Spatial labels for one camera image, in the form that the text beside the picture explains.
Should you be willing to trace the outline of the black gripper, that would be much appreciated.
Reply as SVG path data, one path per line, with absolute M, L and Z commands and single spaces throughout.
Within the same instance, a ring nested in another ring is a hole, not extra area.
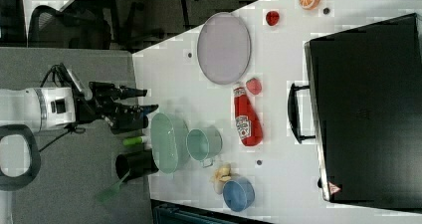
M 77 97 L 76 121 L 78 124 L 91 123 L 103 119 L 108 124 L 117 124 L 117 121 L 135 121 L 143 119 L 148 114 L 155 112 L 159 105 L 119 105 L 116 100 L 145 97 L 147 90 L 128 87 L 118 88 L 115 84 L 102 82 L 89 82 L 86 98 Z

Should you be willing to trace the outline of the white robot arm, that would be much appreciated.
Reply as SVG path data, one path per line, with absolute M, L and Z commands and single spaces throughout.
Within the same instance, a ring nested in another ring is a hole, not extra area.
M 1 169 L 1 189 L 17 191 L 30 184 L 41 168 L 41 149 L 35 134 L 63 129 L 81 132 L 82 124 L 104 120 L 114 134 L 148 127 L 148 115 L 157 105 L 123 105 L 122 100 L 144 97 L 146 90 L 91 82 L 85 93 L 77 85 L 59 88 L 28 88 L 1 92 L 1 143 L 23 146 L 29 151 L 29 166 L 12 176 Z

